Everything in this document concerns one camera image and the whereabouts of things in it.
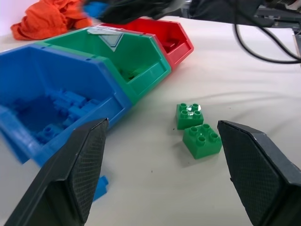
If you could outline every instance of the green storage bin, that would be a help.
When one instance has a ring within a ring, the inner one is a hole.
[[[115,51],[87,28],[37,43],[103,61],[133,104],[171,72],[156,41],[147,35],[123,33]]]

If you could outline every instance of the green lego duplo brick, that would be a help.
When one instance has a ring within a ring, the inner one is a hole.
[[[89,34],[87,28],[37,44],[103,61],[133,104],[171,72],[158,44],[147,35],[124,32],[114,51],[99,35]]]
[[[185,129],[183,142],[195,159],[217,154],[222,148],[221,138],[208,124]]]
[[[201,112],[201,106],[198,104],[187,105],[185,103],[177,105],[176,120],[177,129],[186,129],[203,124],[204,117]]]

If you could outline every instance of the blue lego brick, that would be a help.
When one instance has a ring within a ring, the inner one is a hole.
[[[107,185],[108,184],[109,184],[109,181],[106,176],[102,176],[99,178],[93,201],[95,201],[96,199],[99,199],[100,197],[102,197],[104,194],[107,193]]]
[[[108,118],[111,128],[132,107],[99,60],[31,44],[0,53],[0,68],[0,131],[21,162],[43,166],[78,126]],[[49,125],[56,136],[40,141]]]

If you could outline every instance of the bin label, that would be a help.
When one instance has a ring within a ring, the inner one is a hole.
[[[101,25],[92,26],[88,28],[87,32],[98,35],[113,52],[115,52],[123,37],[123,32],[120,32],[120,29]]]

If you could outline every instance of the red storage bin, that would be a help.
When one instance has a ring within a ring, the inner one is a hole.
[[[178,22],[139,18],[128,24],[101,24],[144,35],[155,35],[160,49],[172,69],[175,69],[192,51],[193,45]]]

